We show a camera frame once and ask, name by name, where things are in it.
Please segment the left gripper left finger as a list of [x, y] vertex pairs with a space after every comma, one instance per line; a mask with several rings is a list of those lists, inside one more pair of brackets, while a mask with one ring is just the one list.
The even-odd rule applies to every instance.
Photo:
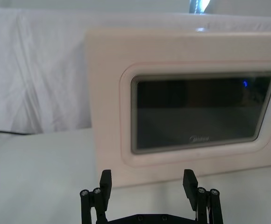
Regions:
[[101, 173], [99, 187], [95, 188], [93, 191], [84, 189], [80, 192], [82, 224], [92, 223], [91, 208], [95, 208], [97, 224], [108, 223], [105, 212], [107, 211], [111, 189], [111, 170], [106, 169]]

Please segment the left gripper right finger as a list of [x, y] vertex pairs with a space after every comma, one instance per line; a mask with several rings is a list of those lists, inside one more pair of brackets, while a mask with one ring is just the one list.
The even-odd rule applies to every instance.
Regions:
[[184, 170], [183, 187], [195, 212], [197, 224], [223, 224], [219, 190], [207, 191], [204, 187], [199, 187], [196, 175], [191, 169]]

